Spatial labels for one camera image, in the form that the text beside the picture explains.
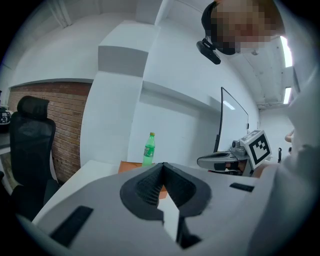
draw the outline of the person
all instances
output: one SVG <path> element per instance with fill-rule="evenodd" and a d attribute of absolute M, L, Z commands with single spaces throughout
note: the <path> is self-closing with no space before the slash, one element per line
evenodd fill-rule
<path fill-rule="evenodd" d="M 291 132 L 289 132 L 289 133 L 284 137 L 284 140 L 285 140 L 286 142 L 292 143 L 292 139 L 294 138 L 294 132 L 295 132 L 295 130 L 292 130 Z"/>
<path fill-rule="evenodd" d="M 281 163 L 262 164 L 255 170 L 261 182 L 267 172 L 275 176 L 248 254 L 272 254 L 299 230 L 319 198 L 320 62 L 316 41 L 310 25 L 278 0 L 221 0 L 211 12 L 211 27 L 216 28 L 211 39 L 224 47 L 249 48 L 284 36 L 291 49 L 300 88 L 286 109 L 294 126 L 291 154 Z"/>

